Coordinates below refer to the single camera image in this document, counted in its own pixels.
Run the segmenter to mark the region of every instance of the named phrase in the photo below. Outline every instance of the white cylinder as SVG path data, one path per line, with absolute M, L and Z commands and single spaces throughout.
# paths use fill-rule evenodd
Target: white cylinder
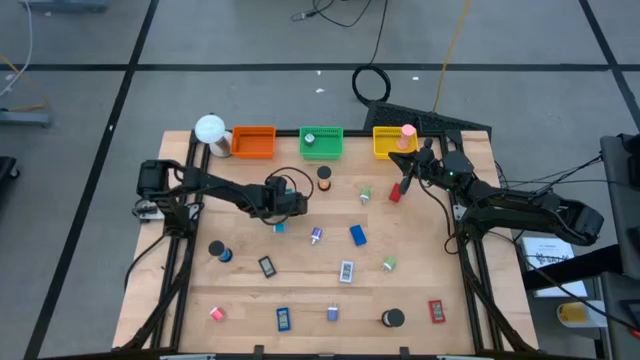
M 600 300 L 587 301 L 596 309 L 604 312 L 604 303 Z M 562 325 L 569 328 L 607 327 L 607 318 L 593 311 L 581 302 L 566 303 L 558 306 L 556 315 Z

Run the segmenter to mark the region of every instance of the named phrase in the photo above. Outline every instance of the black keyboard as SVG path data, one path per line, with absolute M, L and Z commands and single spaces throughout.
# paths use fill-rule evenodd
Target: black keyboard
M 372 130 L 374 126 L 402 126 L 405 124 L 415 126 L 420 133 L 445 130 L 481 130 L 486 131 L 491 138 L 491 126 L 379 101 L 372 101 L 369 104 L 364 130 Z

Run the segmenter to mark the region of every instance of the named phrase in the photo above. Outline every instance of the red box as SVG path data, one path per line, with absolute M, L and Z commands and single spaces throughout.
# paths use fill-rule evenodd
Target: red box
M 434 324 L 440 324 L 445 322 L 444 307 L 441 300 L 429 301 L 429 312 L 431 313 L 431 322 Z
M 397 203 L 400 201 L 402 194 L 400 194 L 400 184 L 393 184 L 393 189 L 391 190 L 391 194 L 389 194 L 389 200 Z

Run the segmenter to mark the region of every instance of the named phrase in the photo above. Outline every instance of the red block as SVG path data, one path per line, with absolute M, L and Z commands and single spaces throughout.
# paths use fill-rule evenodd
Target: red block
M 400 194 L 400 184 L 395 183 L 393 185 L 393 190 L 391 190 L 391 194 L 389 194 L 389 200 L 397 203 L 400 201 L 400 197 L 402 197 L 402 194 Z

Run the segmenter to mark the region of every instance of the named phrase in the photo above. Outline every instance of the wooden table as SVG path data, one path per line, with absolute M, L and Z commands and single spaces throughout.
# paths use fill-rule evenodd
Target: wooden table
M 160 158 L 184 162 L 188 139 L 189 132 L 166 132 Z M 463 132 L 463 141 L 476 174 L 498 186 L 487 134 Z M 437 141 L 433 148 L 440 156 Z M 388 200 L 401 174 L 393 162 L 373 157 L 371 138 L 346 137 L 340 160 L 303 161 L 297 137 L 278 137 L 274 159 L 212 158 L 209 173 L 240 184 L 263 183 L 273 170 L 295 166 L 315 180 L 321 164 L 333 171 L 331 190 L 320 192 L 316 188 L 308 214 L 288 220 L 285 234 L 273 233 L 233 204 L 205 197 L 180 351 L 251 353 L 254 345 L 264 345 L 266 353 L 397 354 L 399 347 L 408 346 L 412 354 L 472 354 L 459 259 L 443 250 L 447 238 L 445 215 L 417 184 L 400 203 Z M 296 173 L 291 175 L 298 190 L 308 193 L 308 182 Z M 362 186 L 373 186 L 372 199 L 364 206 L 359 201 Z M 446 192 L 432 189 L 449 204 Z M 349 227 L 356 224 L 362 226 L 368 240 L 361 247 L 354 245 L 349 233 Z M 322 228 L 324 235 L 312 246 L 313 227 Z M 160 223 L 143 225 L 136 255 L 161 230 Z M 509 235 L 504 229 L 498 231 Z M 220 263 L 208 253 L 213 240 L 222 240 L 233 250 L 230 263 Z M 484 246 L 498 307 L 525 341 L 537 346 L 513 246 L 495 235 L 488 235 Z M 156 305 L 167 249 L 168 241 L 131 274 L 114 346 L 129 340 Z M 278 271 L 269 279 L 258 266 L 258 259 L 265 255 Z M 391 273 L 381 270 L 387 256 L 397 258 L 397 267 Z M 353 284 L 338 282 L 343 260 L 355 263 Z M 427 302 L 434 299 L 443 302 L 443 324 L 430 320 Z M 326 320 L 331 303 L 340 308 L 337 322 Z M 221 323 L 209 317 L 214 306 L 227 313 Z M 289 332 L 277 330 L 275 310 L 279 307 L 289 307 Z M 381 324 L 382 312 L 391 308 L 405 313 L 402 327 Z M 478 308 L 485 347 L 490 348 L 479 302 Z M 167 312 L 167 328 L 173 321 L 173 311 Z M 164 331 L 163 345 L 169 343 L 169 333 Z

